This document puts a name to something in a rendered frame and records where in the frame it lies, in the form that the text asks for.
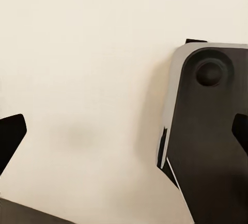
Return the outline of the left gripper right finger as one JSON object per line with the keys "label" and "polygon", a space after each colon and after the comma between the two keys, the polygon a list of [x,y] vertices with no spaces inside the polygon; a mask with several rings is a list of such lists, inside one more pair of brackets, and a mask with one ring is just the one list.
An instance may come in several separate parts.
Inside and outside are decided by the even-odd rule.
{"label": "left gripper right finger", "polygon": [[248,155],[248,116],[236,114],[231,131]]}

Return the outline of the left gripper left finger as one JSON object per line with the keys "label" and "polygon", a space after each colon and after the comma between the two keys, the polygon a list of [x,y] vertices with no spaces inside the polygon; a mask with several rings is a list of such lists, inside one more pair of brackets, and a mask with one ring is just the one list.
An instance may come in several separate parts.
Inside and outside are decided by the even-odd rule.
{"label": "left gripper left finger", "polygon": [[27,133],[23,114],[0,119],[0,176]]}

